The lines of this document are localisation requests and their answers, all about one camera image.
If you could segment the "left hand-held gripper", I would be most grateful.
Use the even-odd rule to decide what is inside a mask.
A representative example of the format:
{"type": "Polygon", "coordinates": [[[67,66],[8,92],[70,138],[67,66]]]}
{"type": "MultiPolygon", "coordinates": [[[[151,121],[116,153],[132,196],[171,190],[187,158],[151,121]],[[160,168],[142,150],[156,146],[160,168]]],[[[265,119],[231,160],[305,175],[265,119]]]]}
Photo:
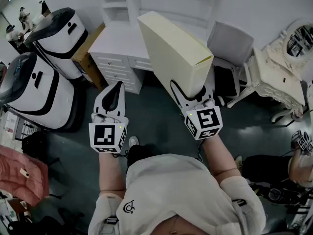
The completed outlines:
{"type": "Polygon", "coordinates": [[[89,124],[89,140],[93,150],[98,153],[121,152],[129,123],[124,116],[125,86],[118,81],[107,86],[95,99],[92,123],[89,124]]]}

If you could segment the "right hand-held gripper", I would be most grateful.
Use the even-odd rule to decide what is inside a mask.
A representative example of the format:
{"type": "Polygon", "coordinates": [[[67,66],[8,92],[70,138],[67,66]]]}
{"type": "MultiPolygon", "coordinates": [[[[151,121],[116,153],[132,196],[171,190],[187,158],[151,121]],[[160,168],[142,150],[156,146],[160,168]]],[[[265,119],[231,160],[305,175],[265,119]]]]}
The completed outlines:
{"type": "Polygon", "coordinates": [[[223,127],[219,106],[215,105],[210,86],[203,86],[195,96],[196,101],[188,98],[174,80],[170,81],[177,105],[182,109],[184,124],[195,140],[202,140],[217,135],[223,127]]]}

